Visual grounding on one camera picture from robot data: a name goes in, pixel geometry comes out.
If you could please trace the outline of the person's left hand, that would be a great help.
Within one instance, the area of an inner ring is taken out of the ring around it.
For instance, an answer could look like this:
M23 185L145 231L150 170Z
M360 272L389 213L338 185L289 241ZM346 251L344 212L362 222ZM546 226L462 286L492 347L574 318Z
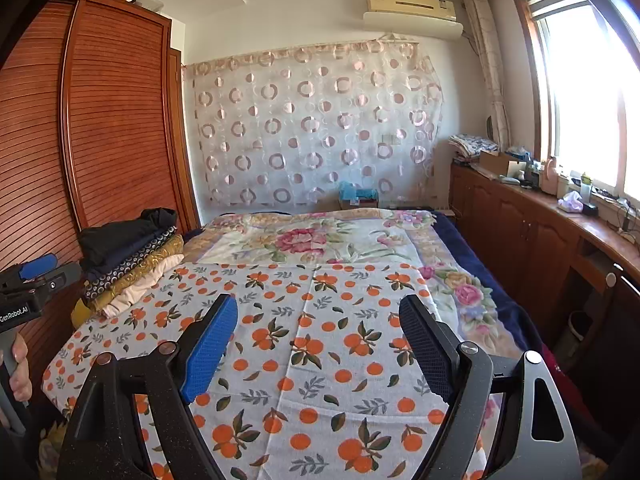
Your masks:
M32 382L29 378L29 366L27 359L28 347L20 333L16 333L10 351L1 351L1 362L6 360L9 354L15 361L15 368L10 376L10 387L18 402L26 402L32 397Z

